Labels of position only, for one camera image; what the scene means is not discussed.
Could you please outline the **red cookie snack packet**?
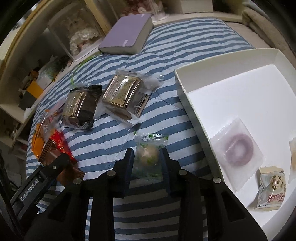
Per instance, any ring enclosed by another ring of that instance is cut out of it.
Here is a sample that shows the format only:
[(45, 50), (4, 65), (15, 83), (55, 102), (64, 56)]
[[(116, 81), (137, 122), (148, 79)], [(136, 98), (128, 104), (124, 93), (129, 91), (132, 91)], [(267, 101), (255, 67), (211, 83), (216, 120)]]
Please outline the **red cookie snack packet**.
[(62, 132), (55, 130), (43, 149), (37, 148), (36, 156), (44, 166), (49, 166), (62, 154), (67, 155), (67, 165), (57, 176), (56, 180), (64, 187), (69, 186), (75, 179), (83, 179), (85, 173), (77, 167), (77, 160), (72, 155)]

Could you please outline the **white dress doll in case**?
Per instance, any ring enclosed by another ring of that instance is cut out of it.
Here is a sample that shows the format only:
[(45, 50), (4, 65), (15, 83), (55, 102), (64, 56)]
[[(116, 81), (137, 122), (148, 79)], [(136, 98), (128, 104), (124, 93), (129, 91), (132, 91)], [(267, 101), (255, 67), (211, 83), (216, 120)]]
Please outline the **white dress doll in case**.
[(79, 1), (56, 13), (47, 28), (73, 61), (97, 49), (105, 37), (93, 14)]

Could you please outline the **gold biscuit pack clear wrap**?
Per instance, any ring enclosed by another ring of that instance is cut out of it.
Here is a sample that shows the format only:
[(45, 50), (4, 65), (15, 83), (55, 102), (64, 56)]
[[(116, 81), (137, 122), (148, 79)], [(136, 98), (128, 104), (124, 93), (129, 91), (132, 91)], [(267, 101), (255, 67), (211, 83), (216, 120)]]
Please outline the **gold biscuit pack clear wrap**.
[(152, 93), (163, 84), (160, 74), (148, 75), (118, 69), (100, 97), (94, 119), (108, 114), (130, 129), (139, 123), (139, 118)]

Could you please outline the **purple donut clear packet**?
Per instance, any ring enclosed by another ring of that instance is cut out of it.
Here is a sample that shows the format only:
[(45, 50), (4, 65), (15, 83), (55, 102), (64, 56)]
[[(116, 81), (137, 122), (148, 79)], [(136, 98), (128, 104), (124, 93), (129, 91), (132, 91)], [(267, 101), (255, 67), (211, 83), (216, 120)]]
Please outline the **purple donut clear packet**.
[(240, 118), (224, 126), (211, 144), (218, 164), (222, 167), (231, 189), (241, 190), (264, 161), (264, 156)]

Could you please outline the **white chocolate chip snack packet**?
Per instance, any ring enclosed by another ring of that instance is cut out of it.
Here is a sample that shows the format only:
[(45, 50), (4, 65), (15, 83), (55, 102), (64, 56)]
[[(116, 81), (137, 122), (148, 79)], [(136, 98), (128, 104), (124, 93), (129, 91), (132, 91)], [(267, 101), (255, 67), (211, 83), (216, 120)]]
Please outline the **white chocolate chip snack packet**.
[(254, 209), (279, 210), (286, 193), (285, 173), (275, 166), (260, 169), (260, 184)]

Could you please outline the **green clear candy packet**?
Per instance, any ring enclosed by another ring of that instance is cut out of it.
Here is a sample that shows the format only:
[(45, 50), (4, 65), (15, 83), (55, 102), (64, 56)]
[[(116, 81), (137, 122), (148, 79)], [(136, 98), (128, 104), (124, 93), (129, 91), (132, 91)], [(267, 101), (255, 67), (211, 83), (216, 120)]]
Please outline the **green clear candy packet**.
[(159, 133), (134, 132), (136, 143), (132, 177), (145, 181), (163, 181), (159, 151), (165, 148), (169, 137)]

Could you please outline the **blue white striped blanket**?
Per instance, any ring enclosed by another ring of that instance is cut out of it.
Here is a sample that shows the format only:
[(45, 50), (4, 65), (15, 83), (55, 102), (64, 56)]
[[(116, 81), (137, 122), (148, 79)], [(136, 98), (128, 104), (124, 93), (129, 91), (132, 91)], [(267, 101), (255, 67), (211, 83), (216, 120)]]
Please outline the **blue white striped blanket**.
[[(38, 104), (31, 132), (46, 110), (80, 85), (111, 87), (98, 102), (91, 128), (58, 118), (85, 179), (109, 171), (128, 148), (142, 149), (135, 134), (159, 136), (182, 168), (200, 177), (210, 167), (189, 117), (177, 95), (175, 70), (220, 54), (249, 50), (251, 45), (224, 21), (196, 18), (154, 28), (135, 55), (100, 54), (59, 80)], [(127, 196), (113, 201), (116, 240), (176, 240), (180, 204), (168, 197), (156, 157), (138, 164)]]

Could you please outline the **white cardboard tray box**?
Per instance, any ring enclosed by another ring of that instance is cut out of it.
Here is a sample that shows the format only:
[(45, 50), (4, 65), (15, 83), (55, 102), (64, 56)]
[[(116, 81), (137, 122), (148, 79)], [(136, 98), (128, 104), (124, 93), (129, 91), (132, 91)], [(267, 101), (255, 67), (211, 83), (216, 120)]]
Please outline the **white cardboard tray box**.
[(226, 53), (175, 70), (208, 160), (268, 240), (295, 217), (295, 68), (277, 49)]

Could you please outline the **orange and black box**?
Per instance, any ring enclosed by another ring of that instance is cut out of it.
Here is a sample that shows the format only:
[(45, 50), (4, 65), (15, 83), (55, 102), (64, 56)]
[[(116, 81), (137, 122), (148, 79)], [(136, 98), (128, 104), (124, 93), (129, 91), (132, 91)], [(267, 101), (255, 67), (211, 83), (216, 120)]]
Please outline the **orange and black box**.
[(43, 89), (37, 84), (36, 80), (33, 80), (27, 90), (25, 91), (23, 98), (20, 100), (19, 107), (22, 110), (26, 110), (30, 108), (35, 101), (40, 97), (43, 93)]

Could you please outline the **red dress doll in case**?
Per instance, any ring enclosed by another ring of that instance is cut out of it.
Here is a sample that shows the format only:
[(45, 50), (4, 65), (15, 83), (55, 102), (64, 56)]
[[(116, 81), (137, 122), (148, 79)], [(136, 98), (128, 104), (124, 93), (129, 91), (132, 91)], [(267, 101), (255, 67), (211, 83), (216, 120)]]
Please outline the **red dress doll in case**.
[(169, 16), (165, 12), (166, 8), (162, 1), (135, 0), (125, 2), (126, 6), (121, 11), (120, 16), (150, 14), (152, 21), (160, 21)]

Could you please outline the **orange snack packet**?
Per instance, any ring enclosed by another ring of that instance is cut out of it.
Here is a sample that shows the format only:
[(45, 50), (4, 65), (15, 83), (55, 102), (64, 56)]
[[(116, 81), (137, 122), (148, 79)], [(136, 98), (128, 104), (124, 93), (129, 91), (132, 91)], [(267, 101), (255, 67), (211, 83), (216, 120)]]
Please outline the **orange snack packet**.
[(57, 110), (46, 109), (35, 126), (32, 139), (32, 152), (39, 160), (42, 150), (49, 138), (55, 133), (59, 123), (59, 113)]

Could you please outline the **gold biscuit pack black wrap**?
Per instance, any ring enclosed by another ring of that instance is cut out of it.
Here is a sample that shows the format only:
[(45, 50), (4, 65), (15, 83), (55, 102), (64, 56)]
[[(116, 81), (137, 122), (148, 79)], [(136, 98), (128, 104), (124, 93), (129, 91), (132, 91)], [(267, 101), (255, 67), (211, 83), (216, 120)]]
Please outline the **gold biscuit pack black wrap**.
[(101, 95), (101, 84), (80, 85), (70, 89), (62, 112), (63, 125), (80, 130), (92, 128)]

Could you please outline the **wooden headboard shelf unit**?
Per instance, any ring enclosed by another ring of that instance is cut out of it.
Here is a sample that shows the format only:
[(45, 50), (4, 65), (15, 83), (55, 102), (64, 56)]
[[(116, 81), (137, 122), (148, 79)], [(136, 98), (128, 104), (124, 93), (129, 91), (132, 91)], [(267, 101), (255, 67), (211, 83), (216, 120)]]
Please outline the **wooden headboard shelf unit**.
[(25, 116), (19, 107), (20, 81), (17, 74), (25, 75), (38, 64), (47, 63), (51, 56), (64, 56), (65, 52), (43, 39), (48, 21), (68, 4), (68, 1), (40, 1), (37, 7), (18, 28), (5, 57), (1, 62), (1, 110), (9, 115), (1, 124), (1, 142), (10, 149), (18, 139), (32, 114)]

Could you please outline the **white tissue box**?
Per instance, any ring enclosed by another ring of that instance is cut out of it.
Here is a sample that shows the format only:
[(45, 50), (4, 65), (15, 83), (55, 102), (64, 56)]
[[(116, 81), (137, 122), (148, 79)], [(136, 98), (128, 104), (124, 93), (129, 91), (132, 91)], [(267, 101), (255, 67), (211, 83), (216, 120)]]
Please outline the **white tissue box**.
[(39, 71), (37, 85), (45, 90), (55, 80), (60, 70), (61, 65), (58, 59), (48, 62)]

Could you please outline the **purple hardcover book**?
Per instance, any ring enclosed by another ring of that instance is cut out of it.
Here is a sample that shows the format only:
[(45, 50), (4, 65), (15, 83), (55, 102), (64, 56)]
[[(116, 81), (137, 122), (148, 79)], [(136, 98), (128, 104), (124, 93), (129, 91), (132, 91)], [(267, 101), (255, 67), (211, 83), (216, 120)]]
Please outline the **purple hardcover book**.
[(154, 25), (150, 14), (121, 17), (99, 45), (105, 54), (138, 54), (147, 41)]

